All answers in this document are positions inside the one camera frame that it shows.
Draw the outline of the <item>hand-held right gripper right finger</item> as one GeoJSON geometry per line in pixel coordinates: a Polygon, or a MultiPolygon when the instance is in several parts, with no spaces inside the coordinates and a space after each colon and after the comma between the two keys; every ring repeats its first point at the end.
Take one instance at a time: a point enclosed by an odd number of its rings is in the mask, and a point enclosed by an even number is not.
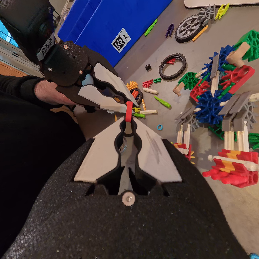
{"type": "Polygon", "coordinates": [[[150,192],[156,184],[181,183],[163,139],[136,118],[132,119],[132,132],[137,148],[134,170],[137,184],[150,192]]]}

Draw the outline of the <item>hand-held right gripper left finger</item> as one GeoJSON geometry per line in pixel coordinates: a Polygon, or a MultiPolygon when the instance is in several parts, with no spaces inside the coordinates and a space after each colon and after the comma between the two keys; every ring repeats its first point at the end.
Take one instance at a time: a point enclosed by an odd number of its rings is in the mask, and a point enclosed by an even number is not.
{"type": "Polygon", "coordinates": [[[125,118],[122,117],[92,139],[92,145],[79,167],[74,181],[101,184],[105,186],[110,195],[118,194],[124,169],[121,166],[119,148],[123,143],[125,127],[125,118]]]}

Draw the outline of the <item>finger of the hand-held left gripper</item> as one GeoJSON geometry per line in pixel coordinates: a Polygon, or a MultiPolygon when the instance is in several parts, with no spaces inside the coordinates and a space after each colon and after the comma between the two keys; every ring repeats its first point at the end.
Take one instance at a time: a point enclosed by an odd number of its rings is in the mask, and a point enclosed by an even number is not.
{"type": "Polygon", "coordinates": [[[126,113],[125,104],[118,103],[113,98],[101,94],[94,85],[83,86],[78,95],[99,105],[100,109],[107,110],[108,113],[126,113]]]}
{"type": "Polygon", "coordinates": [[[131,101],[135,107],[139,107],[121,78],[100,63],[97,63],[93,68],[93,81],[100,90],[108,89],[117,98],[120,98],[121,103],[131,101]]]}

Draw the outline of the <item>multicolour construction toy model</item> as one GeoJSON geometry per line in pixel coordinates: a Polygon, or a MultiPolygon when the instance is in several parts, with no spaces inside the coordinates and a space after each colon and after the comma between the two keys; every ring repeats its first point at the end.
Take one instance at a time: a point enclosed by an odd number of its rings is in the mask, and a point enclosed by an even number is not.
{"type": "Polygon", "coordinates": [[[197,103],[175,119],[177,141],[173,145],[191,160],[190,133],[200,123],[208,124],[224,141],[224,149],[217,156],[208,156],[215,166],[202,174],[238,188],[258,183],[258,153],[254,151],[258,134],[249,133],[256,123],[258,93],[236,93],[255,73],[244,60],[258,59],[258,40],[258,31],[249,31],[235,45],[214,52],[201,72],[186,73],[173,89],[178,96],[183,87],[190,89],[190,97],[197,103]]]}

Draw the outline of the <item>person's left forearm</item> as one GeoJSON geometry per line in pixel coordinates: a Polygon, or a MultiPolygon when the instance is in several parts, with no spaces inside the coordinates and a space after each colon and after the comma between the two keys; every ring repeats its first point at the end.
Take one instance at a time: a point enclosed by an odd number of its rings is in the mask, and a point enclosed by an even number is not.
{"type": "Polygon", "coordinates": [[[3,93],[10,94],[30,103],[44,106],[46,103],[39,100],[34,93],[36,84],[43,80],[44,78],[37,76],[16,77],[0,75],[0,90],[3,93]]]}

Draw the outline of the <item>person's left hand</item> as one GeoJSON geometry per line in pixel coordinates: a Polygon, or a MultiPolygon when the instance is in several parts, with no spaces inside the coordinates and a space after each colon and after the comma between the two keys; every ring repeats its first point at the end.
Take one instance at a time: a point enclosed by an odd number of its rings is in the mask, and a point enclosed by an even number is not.
{"type": "Polygon", "coordinates": [[[57,85],[54,82],[48,82],[46,80],[41,80],[38,82],[34,88],[34,93],[36,97],[50,105],[72,105],[74,104],[70,99],[64,96],[62,93],[56,90],[57,85]]]}

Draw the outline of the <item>black tyre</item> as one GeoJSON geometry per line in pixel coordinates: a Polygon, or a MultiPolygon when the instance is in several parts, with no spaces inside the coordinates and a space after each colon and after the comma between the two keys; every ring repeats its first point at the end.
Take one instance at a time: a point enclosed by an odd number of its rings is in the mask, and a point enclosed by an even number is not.
{"type": "Polygon", "coordinates": [[[180,54],[180,53],[175,53],[175,54],[171,54],[169,56],[167,56],[163,61],[162,63],[160,64],[160,67],[159,67],[159,74],[161,76],[162,79],[164,80],[172,80],[172,79],[175,79],[177,78],[178,76],[182,75],[182,73],[184,72],[185,68],[187,66],[187,62],[186,62],[186,58],[184,55],[180,54]],[[172,75],[164,75],[163,73],[163,67],[166,65],[166,64],[169,64],[168,62],[172,59],[177,59],[179,61],[182,62],[182,66],[180,68],[180,70],[178,72],[176,72],[175,74],[172,74],[172,75]]]}
{"type": "Polygon", "coordinates": [[[131,93],[131,91],[133,91],[133,90],[137,90],[137,91],[139,91],[139,93],[140,93],[140,96],[139,96],[139,99],[138,100],[136,100],[136,102],[138,103],[138,105],[140,105],[141,104],[141,100],[143,99],[143,93],[141,92],[141,90],[138,88],[138,89],[132,89],[132,90],[130,90],[130,93],[131,93]]]}

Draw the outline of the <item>blue bin with square tag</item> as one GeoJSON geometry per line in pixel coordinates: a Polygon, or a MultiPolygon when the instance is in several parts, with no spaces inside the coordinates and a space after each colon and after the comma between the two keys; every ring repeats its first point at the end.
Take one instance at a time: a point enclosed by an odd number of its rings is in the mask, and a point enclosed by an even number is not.
{"type": "Polygon", "coordinates": [[[170,0],[76,0],[58,37],[87,46],[114,67],[170,0]]]}

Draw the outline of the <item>large window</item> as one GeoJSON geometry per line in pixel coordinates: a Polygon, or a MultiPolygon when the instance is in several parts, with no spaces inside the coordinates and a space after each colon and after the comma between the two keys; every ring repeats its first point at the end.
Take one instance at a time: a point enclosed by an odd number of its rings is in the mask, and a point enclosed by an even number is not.
{"type": "Polygon", "coordinates": [[[9,31],[6,29],[6,27],[3,25],[3,23],[0,21],[0,37],[7,41],[8,43],[16,46],[19,48],[18,44],[15,42],[14,38],[11,36],[9,31]]]}

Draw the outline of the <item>purple connector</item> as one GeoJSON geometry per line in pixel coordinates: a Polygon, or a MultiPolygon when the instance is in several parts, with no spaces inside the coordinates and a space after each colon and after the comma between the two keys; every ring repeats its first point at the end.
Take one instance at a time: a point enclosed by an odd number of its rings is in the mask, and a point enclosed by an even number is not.
{"type": "Polygon", "coordinates": [[[167,39],[168,37],[171,37],[173,34],[173,31],[174,31],[174,24],[170,24],[166,31],[165,38],[167,39]]]}

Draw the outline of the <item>grey spoked wheel with tyre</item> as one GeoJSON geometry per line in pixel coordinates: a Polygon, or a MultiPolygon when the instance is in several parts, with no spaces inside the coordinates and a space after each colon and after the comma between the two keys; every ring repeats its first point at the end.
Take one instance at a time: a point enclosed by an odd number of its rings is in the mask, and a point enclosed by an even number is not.
{"type": "Polygon", "coordinates": [[[175,31],[175,38],[178,43],[185,43],[192,40],[203,29],[202,22],[198,15],[192,15],[183,20],[175,31]]]}

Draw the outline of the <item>grey connector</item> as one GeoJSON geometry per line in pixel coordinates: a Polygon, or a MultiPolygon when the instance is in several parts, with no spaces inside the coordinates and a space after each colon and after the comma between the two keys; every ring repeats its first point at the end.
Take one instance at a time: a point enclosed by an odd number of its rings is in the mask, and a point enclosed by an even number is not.
{"type": "Polygon", "coordinates": [[[202,23],[202,26],[205,26],[210,19],[212,20],[212,23],[215,21],[215,11],[216,5],[204,6],[200,9],[198,13],[198,20],[202,23]]]}

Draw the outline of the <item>yellow-green connector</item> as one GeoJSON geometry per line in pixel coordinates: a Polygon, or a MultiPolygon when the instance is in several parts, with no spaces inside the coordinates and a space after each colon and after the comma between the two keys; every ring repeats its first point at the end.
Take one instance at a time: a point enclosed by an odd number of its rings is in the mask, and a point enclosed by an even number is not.
{"type": "Polygon", "coordinates": [[[220,20],[221,17],[227,12],[228,8],[229,8],[229,3],[226,4],[225,6],[224,6],[224,4],[222,4],[220,6],[220,8],[218,9],[218,12],[217,12],[217,14],[215,16],[215,20],[217,20],[217,19],[220,20]]]}

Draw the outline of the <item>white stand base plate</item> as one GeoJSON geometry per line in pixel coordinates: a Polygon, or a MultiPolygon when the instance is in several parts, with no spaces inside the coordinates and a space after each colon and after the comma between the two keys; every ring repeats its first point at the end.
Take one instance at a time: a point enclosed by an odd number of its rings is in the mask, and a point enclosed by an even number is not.
{"type": "Polygon", "coordinates": [[[258,4],[258,0],[184,0],[184,5],[187,8],[199,8],[208,5],[221,6],[222,4],[230,6],[234,5],[249,5],[258,4]]]}

